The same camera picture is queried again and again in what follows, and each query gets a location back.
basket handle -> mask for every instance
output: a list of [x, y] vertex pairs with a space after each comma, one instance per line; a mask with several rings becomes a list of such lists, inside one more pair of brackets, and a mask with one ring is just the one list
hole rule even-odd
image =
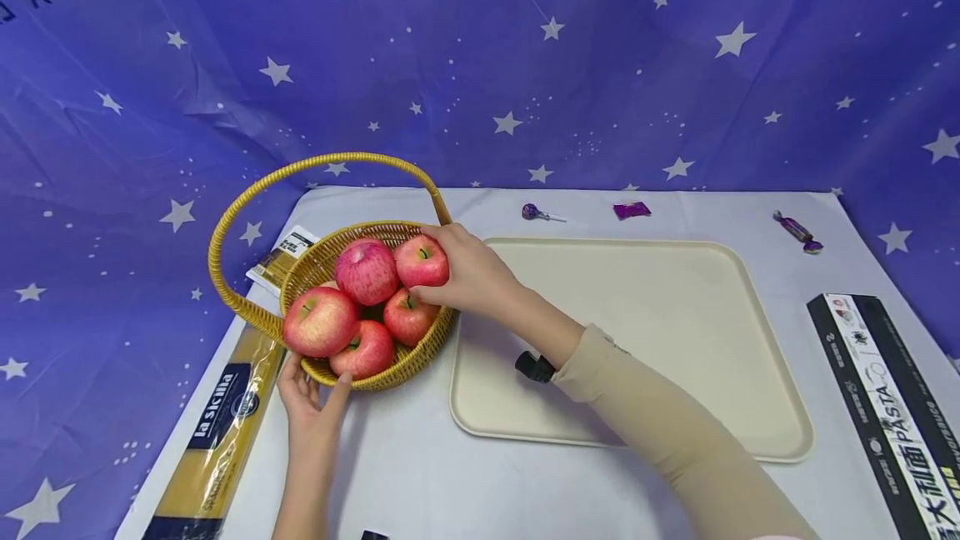
[[227, 237], [227, 230], [240, 210], [243, 209], [255, 195], [263, 192], [267, 186], [276, 184], [276, 182], [285, 178], [290, 178], [291, 175], [302, 172], [303, 169], [315, 168], [316, 166], [328, 165], [329, 163], [345, 162], [383, 163], [383, 165], [389, 165], [402, 170], [402, 172], [413, 175], [426, 188], [426, 191], [430, 193], [430, 199], [433, 200], [433, 207], [437, 211], [437, 220], [440, 224], [448, 225], [453, 222], [450, 218], [450, 212], [447, 210], [447, 205], [443, 203], [440, 191], [438, 191], [433, 180], [431, 180], [421, 168], [410, 162], [397, 159], [397, 157], [372, 152], [335, 152], [333, 154], [318, 155], [316, 157], [310, 157], [309, 159], [303, 159], [302, 161], [291, 162], [290, 165], [280, 167], [276, 172], [263, 176], [251, 187], [248, 187], [247, 190], [242, 192], [239, 197], [236, 197], [232, 204], [227, 207], [227, 211], [220, 217], [220, 222], [217, 223], [217, 226], [213, 229], [213, 235], [210, 237], [210, 248], [207, 251], [207, 268], [210, 271], [210, 280], [213, 280], [213, 287], [216, 288], [223, 302], [226, 303], [234, 313], [239, 314], [242, 308], [248, 315], [248, 318], [245, 317], [245, 319], [271, 338], [279, 339], [283, 337], [283, 320], [277, 317], [277, 315], [267, 311], [266, 308], [260, 307], [255, 304], [255, 302], [247, 300], [245, 296], [234, 292], [233, 288], [229, 287], [227, 281], [223, 279], [223, 271], [220, 268], [223, 239]]

person's left hand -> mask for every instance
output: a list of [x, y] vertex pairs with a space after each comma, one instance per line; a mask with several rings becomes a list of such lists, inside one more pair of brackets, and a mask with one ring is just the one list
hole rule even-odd
[[302, 357], [291, 352], [280, 372], [277, 388], [287, 409], [290, 432], [290, 465], [314, 466], [317, 475], [333, 484], [333, 465], [340, 440], [343, 414], [347, 410], [350, 375], [343, 374], [334, 384], [326, 405], [320, 405], [320, 386], [301, 369]]

beige sleeve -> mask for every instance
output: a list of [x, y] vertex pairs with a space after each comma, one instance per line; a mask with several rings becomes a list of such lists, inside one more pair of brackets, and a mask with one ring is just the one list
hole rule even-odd
[[554, 382], [589, 403], [656, 467], [702, 540], [816, 534], [739, 441], [693, 396], [588, 326]]

wrapped candy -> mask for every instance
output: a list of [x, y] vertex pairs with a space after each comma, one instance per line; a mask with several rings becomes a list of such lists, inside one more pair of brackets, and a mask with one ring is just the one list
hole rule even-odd
[[567, 219], [564, 219], [563, 217], [557, 217], [555, 214], [550, 214], [549, 212], [543, 212], [539, 210], [537, 205], [532, 202], [528, 202], [527, 204], [523, 205], [523, 209], [520, 210], [520, 214], [522, 214], [523, 218], [527, 220], [546, 219], [548, 222], [567, 222]]
[[774, 211], [774, 219], [783, 225], [783, 229], [790, 232], [791, 236], [794, 236], [798, 241], [803, 243], [804, 253], [816, 255], [823, 250], [823, 245], [820, 242], [816, 242], [815, 239], [813, 239], [813, 234], [810, 234], [806, 227], [797, 223], [796, 219], [784, 217], [779, 211]]
[[648, 209], [643, 202], [632, 202], [627, 205], [613, 205], [613, 212], [616, 213], [617, 218], [623, 222], [623, 220], [627, 218], [648, 216], [650, 209]]

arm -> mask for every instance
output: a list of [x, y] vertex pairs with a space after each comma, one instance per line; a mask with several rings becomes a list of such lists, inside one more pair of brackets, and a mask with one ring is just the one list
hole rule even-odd
[[638, 456], [656, 467], [703, 540], [816, 534], [739, 441], [683, 389], [584, 327], [513, 278], [457, 225], [425, 229], [447, 251], [447, 286], [414, 288], [426, 302], [498, 321], [560, 368], [554, 382], [589, 403]]
[[333, 465], [350, 376], [340, 377], [321, 408], [320, 388], [306, 378], [301, 357], [291, 354], [277, 386], [287, 409], [290, 457], [272, 540], [326, 540]]

